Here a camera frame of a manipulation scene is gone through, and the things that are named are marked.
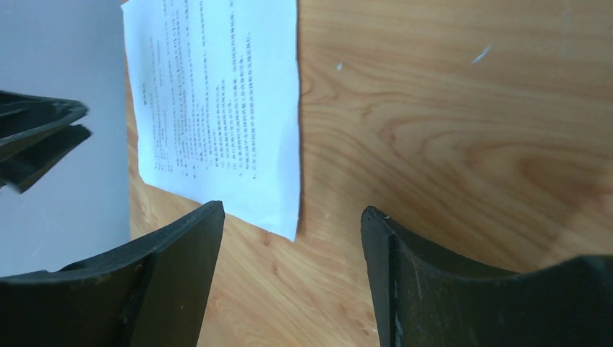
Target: wood grain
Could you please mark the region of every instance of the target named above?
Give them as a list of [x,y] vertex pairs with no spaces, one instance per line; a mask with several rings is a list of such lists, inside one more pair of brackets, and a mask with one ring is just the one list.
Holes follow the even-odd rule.
[[[510,270],[613,253],[612,2],[299,9],[299,236],[228,216],[199,346],[378,346],[367,205]],[[128,100],[136,237],[196,204],[142,183]]]

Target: white paper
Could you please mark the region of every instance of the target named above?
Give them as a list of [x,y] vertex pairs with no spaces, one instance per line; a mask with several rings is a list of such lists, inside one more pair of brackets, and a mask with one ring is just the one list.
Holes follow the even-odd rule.
[[145,183],[291,241],[300,200],[295,0],[130,0]]

